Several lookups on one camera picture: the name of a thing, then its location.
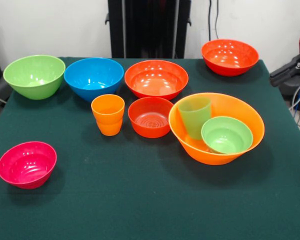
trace pink bowl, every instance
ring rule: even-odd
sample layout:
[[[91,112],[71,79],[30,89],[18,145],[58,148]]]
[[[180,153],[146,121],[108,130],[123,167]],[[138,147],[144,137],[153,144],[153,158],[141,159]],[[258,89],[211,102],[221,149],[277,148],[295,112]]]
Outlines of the pink bowl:
[[[35,189],[50,177],[57,163],[52,146],[29,141],[14,146],[0,158],[0,177],[21,189]]]

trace bowl rim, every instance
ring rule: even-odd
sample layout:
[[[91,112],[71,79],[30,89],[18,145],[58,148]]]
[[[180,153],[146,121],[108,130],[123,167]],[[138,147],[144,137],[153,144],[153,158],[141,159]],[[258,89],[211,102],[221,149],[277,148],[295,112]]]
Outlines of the bowl rim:
[[[2,175],[0,174],[0,178],[1,178],[2,180],[4,180],[6,183],[11,184],[11,185],[19,185],[19,186],[20,186],[20,185],[27,185],[27,184],[31,184],[31,183],[34,183],[34,182],[37,182],[37,181],[43,179],[44,177],[46,177],[47,175],[49,175],[49,174],[54,170],[54,168],[55,168],[55,166],[56,166],[56,164],[57,164],[57,152],[56,152],[56,150],[55,150],[50,144],[48,144],[48,143],[46,143],[46,142],[43,142],[43,141],[26,141],[26,142],[22,142],[22,143],[20,143],[20,144],[17,144],[17,145],[15,145],[15,146],[11,147],[10,149],[8,149],[8,150],[0,157],[0,163],[1,163],[2,159],[4,158],[4,156],[5,156],[7,153],[9,153],[11,150],[13,150],[13,149],[15,149],[15,148],[17,148],[17,147],[19,147],[19,146],[21,146],[21,145],[33,144],[33,143],[44,144],[44,145],[48,146],[50,149],[52,149],[52,151],[53,151],[53,153],[54,153],[54,163],[53,163],[51,169],[50,169],[46,174],[44,174],[44,175],[42,175],[41,177],[39,177],[39,178],[37,178],[37,179],[35,179],[35,180],[32,180],[32,181],[27,181],[27,182],[13,182],[13,181],[9,181],[9,180],[5,179],[5,178],[2,177]]]
[[[165,99],[165,98],[162,98],[162,97],[158,97],[158,96],[146,96],[146,97],[141,97],[141,98],[135,100],[134,102],[132,102],[132,103],[130,104],[129,108],[128,108],[128,117],[129,117],[130,121],[131,121],[133,124],[135,124],[135,125],[137,125],[137,126],[140,126],[140,127],[142,127],[142,128],[145,128],[145,129],[161,129],[161,128],[166,128],[167,126],[170,127],[170,124],[169,124],[169,115],[170,115],[170,111],[169,111],[169,114],[168,114],[168,116],[167,116],[167,120],[168,120],[168,121],[167,121],[167,124],[164,125],[164,126],[158,126],[158,127],[146,127],[146,126],[142,126],[142,125],[136,123],[136,122],[132,119],[132,117],[130,116],[131,107],[134,106],[134,105],[136,105],[138,102],[140,102],[140,101],[142,101],[142,100],[146,100],[146,99],[159,99],[160,101],[163,101],[163,102],[169,104],[169,105],[171,106],[170,110],[171,110],[172,107],[174,106],[174,104],[173,104],[172,102],[170,102],[169,100],[167,100],[167,99]]]
[[[252,143],[254,142],[254,135],[253,135],[251,129],[247,126],[247,124],[245,124],[243,121],[241,121],[241,120],[239,120],[239,119],[237,119],[237,118],[235,118],[235,117],[232,117],[232,116],[225,116],[225,115],[220,115],[220,116],[214,116],[214,117],[211,117],[210,119],[208,119],[208,120],[202,125],[202,128],[201,128],[201,137],[202,137],[202,140],[204,141],[205,145],[207,145],[207,146],[208,146],[210,149],[212,149],[213,151],[219,152],[219,153],[221,153],[221,154],[223,154],[223,155],[226,154],[226,153],[222,153],[222,152],[220,152],[220,151],[214,149],[212,146],[210,146],[210,144],[208,144],[207,141],[205,140],[204,134],[203,134],[204,127],[206,126],[206,123],[211,122],[211,121],[213,121],[214,119],[219,119],[219,118],[235,120],[235,121],[241,123],[246,129],[248,129],[248,131],[249,131],[249,133],[250,133],[250,135],[251,135],[251,139],[250,139],[251,141],[250,141],[249,147],[248,147],[247,149],[249,149],[249,148],[251,147]]]
[[[190,98],[191,96],[193,95],[202,95],[202,94],[215,94],[215,95],[220,95],[220,96],[227,96],[227,97],[230,97],[230,98],[233,98],[233,99],[236,99],[236,100],[239,100],[240,102],[248,105],[249,108],[253,109],[257,114],[258,114],[258,117],[259,119],[261,120],[262,122],[262,136],[260,137],[260,140],[258,142],[256,142],[255,144],[252,144],[248,149],[244,150],[244,151],[240,151],[240,152],[236,152],[236,153],[228,153],[228,154],[224,154],[224,153],[214,153],[214,152],[208,152],[208,151],[203,151],[199,148],[196,148],[194,146],[191,146],[190,144],[188,144],[187,142],[185,142],[183,139],[181,139],[177,134],[176,132],[174,131],[174,129],[171,127],[171,117],[172,117],[172,109],[173,108],[177,108],[178,107],[178,103],[182,100],[184,100],[185,98]],[[177,101],[173,107],[171,108],[170,112],[169,112],[169,118],[168,118],[168,122],[169,122],[169,125],[170,125],[170,129],[171,131],[173,132],[173,134],[175,135],[175,137],[179,140],[179,142],[181,142],[182,144],[186,145],[187,147],[195,150],[195,151],[199,151],[199,152],[202,152],[202,153],[205,153],[205,154],[209,154],[209,155],[215,155],[215,156],[226,156],[226,157],[235,157],[235,156],[238,156],[238,155],[242,155],[246,152],[249,152],[251,151],[252,149],[254,149],[256,146],[258,146],[260,144],[260,142],[262,141],[262,139],[264,138],[265,136],[265,123],[262,119],[262,117],[260,116],[260,114],[257,112],[257,110],[255,110],[250,104],[246,103],[245,101],[237,98],[237,97],[234,97],[234,96],[231,96],[231,95],[227,95],[227,94],[223,94],[223,93],[218,93],[218,92],[199,92],[199,93],[195,93],[195,94],[191,94],[191,95],[188,95],[188,96],[185,96],[183,98],[181,98],[179,101]]]
[[[256,60],[253,63],[251,63],[251,64],[249,64],[247,66],[243,66],[243,67],[223,66],[223,65],[214,63],[214,62],[210,61],[208,58],[205,57],[205,55],[203,53],[203,49],[204,49],[205,46],[211,44],[212,42],[219,42],[219,41],[231,41],[231,42],[236,42],[236,43],[239,43],[239,44],[246,45],[246,46],[250,47],[256,53],[257,58],[256,58]],[[245,43],[243,41],[234,40],[234,39],[230,39],[230,38],[219,38],[219,39],[214,39],[214,40],[206,42],[201,47],[201,55],[202,55],[202,57],[204,58],[205,61],[208,61],[211,64],[217,65],[219,67],[223,67],[225,69],[237,69],[237,70],[239,70],[239,69],[247,69],[247,68],[253,67],[259,61],[259,57],[260,57],[258,51],[253,46],[251,46],[251,45],[249,45],[249,44],[247,44],[247,43]]]
[[[60,75],[58,75],[58,77],[56,77],[55,79],[49,81],[49,82],[46,82],[44,84],[41,84],[41,85],[37,85],[37,86],[24,86],[24,85],[19,85],[19,84],[14,84],[14,83],[11,83],[10,81],[7,80],[6,78],[6,71],[7,69],[15,64],[16,62],[19,62],[19,61],[22,61],[24,59],[29,59],[29,58],[33,58],[33,57],[49,57],[49,58],[52,58],[52,59],[56,59],[58,60],[59,62],[62,63],[63,65],[63,70],[62,70],[62,73]],[[5,67],[4,71],[3,71],[3,79],[10,85],[14,86],[14,87],[19,87],[19,88],[37,88],[37,87],[41,87],[41,86],[46,86],[48,84],[51,84],[55,81],[57,81],[60,77],[62,77],[62,75],[65,73],[65,70],[66,70],[66,64],[64,61],[62,61],[59,57],[56,57],[56,56],[52,56],[52,55],[47,55],[47,54],[36,54],[36,55],[29,55],[29,56],[24,56],[24,57],[21,57],[21,58],[18,58],[17,60],[14,60],[13,62],[11,62],[8,66]]]
[[[75,85],[71,84],[71,83],[67,80],[67,78],[66,78],[67,70],[68,70],[70,67],[73,67],[74,64],[76,64],[76,63],[78,63],[78,62],[85,62],[85,61],[96,60],[96,59],[97,59],[97,60],[106,60],[106,61],[114,62],[115,64],[117,64],[117,65],[119,66],[120,70],[122,71],[121,77],[118,78],[118,80],[117,80],[115,83],[113,83],[112,85],[108,85],[108,86],[106,86],[106,87],[104,87],[104,88],[90,88],[90,89],[86,89],[86,88],[81,88],[81,87],[75,86]],[[63,76],[63,77],[64,77],[64,81],[65,81],[70,87],[72,87],[72,88],[79,89],[79,90],[85,90],[85,91],[95,91],[95,90],[106,90],[106,89],[111,88],[111,87],[113,87],[114,85],[120,83],[121,80],[122,80],[122,78],[124,77],[124,73],[125,73],[125,70],[124,70],[124,68],[122,67],[122,65],[121,65],[119,62],[117,62],[117,61],[115,61],[115,60],[113,60],[113,59],[111,59],[111,58],[107,58],[107,57],[86,57],[86,58],[83,58],[83,59],[80,59],[80,60],[78,60],[78,61],[75,61],[75,62],[71,63],[71,64],[65,69],[65,71],[64,71],[64,76]]]
[[[104,96],[115,96],[115,97],[118,97],[118,98],[120,99],[120,101],[123,102],[123,106],[122,106],[118,111],[112,112],[112,113],[101,113],[101,112],[98,112],[98,111],[94,110],[94,108],[92,107],[94,101],[95,101],[96,99],[102,98],[102,97],[104,97]],[[125,106],[126,106],[125,100],[124,100],[122,97],[120,97],[119,95],[116,95],[116,94],[102,94],[102,95],[100,95],[100,96],[95,97],[95,98],[91,101],[91,104],[90,104],[91,110],[92,110],[94,113],[96,113],[96,114],[98,114],[98,115],[103,115],[103,116],[111,116],[111,115],[118,114],[118,113],[120,113],[122,110],[125,110]]]
[[[149,95],[149,94],[145,94],[145,93],[136,91],[132,86],[130,86],[130,85],[128,84],[128,82],[127,82],[127,77],[126,77],[126,76],[127,76],[127,73],[130,72],[131,69],[132,69],[133,67],[135,67],[136,65],[139,65],[139,64],[141,64],[141,63],[147,63],[147,62],[168,63],[168,64],[172,64],[172,65],[174,65],[174,66],[177,66],[177,67],[178,67],[183,73],[185,73],[186,76],[187,76],[184,85],[183,85],[180,89],[178,89],[178,90],[176,90],[176,91],[174,91],[174,92],[172,92],[172,93],[165,94],[165,95]],[[125,71],[125,73],[124,73],[124,82],[125,82],[125,84],[128,86],[128,88],[129,88],[131,91],[133,91],[133,92],[136,92],[136,93],[138,93],[138,94],[142,94],[142,95],[147,96],[147,97],[164,98],[164,97],[166,97],[166,96],[170,96],[170,95],[173,95],[173,94],[176,94],[176,93],[180,93],[180,92],[187,86],[187,84],[188,84],[188,82],[189,82],[189,75],[188,75],[187,71],[186,71],[182,66],[180,66],[179,64],[177,64],[177,63],[175,63],[175,62],[167,61],[167,60],[161,60],[161,59],[149,59],[149,60],[144,60],[144,61],[138,61],[138,62],[134,63],[133,65],[131,65],[131,66]]]

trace small red bowl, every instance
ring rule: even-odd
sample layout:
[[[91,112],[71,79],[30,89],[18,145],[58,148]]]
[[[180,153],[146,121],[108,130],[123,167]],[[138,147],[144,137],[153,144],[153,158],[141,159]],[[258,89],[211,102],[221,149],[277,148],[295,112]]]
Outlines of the small red bowl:
[[[143,97],[134,101],[128,116],[135,132],[145,138],[160,138],[170,131],[168,116],[173,104],[161,97]]]
[[[125,72],[128,88],[138,97],[175,98],[187,85],[189,77],[181,66],[165,60],[138,62]]]
[[[202,46],[201,54],[213,72],[226,77],[244,74],[259,60],[258,52],[252,46],[230,39],[207,42]]]
[[[14,146],[0,158],[0,177],[21,189],[35,189],[50,177],[57,163],[52,146],[29,141]]]

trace green tablecloth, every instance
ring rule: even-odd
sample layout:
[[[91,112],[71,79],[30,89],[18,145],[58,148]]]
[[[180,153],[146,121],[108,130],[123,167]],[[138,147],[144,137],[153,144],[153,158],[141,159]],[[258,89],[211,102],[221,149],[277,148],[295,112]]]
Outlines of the green tablecloth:
[[[63,58],[66,65],[78,58]],[[127,69],[138,59],[117,59]],[[100,134],[90,110],[63,83],[34,101],[13,93],[0,116],[0,156],[26,141],[57,151],[46,184],[23,190],[0,179],[0,240],[300,240],[300,132],[262,61],[226,78],[202,59],[176,59],[189,83],[172,102],[218,92],[251,104],[265,123],[253,151],[221,166],[196,162],[170,132]]]

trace green bowl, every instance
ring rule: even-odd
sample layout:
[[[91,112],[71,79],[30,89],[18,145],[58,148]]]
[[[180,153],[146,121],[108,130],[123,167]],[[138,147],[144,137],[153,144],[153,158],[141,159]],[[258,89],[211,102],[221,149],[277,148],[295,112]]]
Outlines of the green bowl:
[[[65,63],[55,56],[26,56],[10,63],[3,72],[3,78],[24,97],[41,100],[58,90],[65,69]]]
[[[205,144],[218,154],[240,153],[251,147],[254,137],[242,121],[229,116],[216,116],[201,129]]]

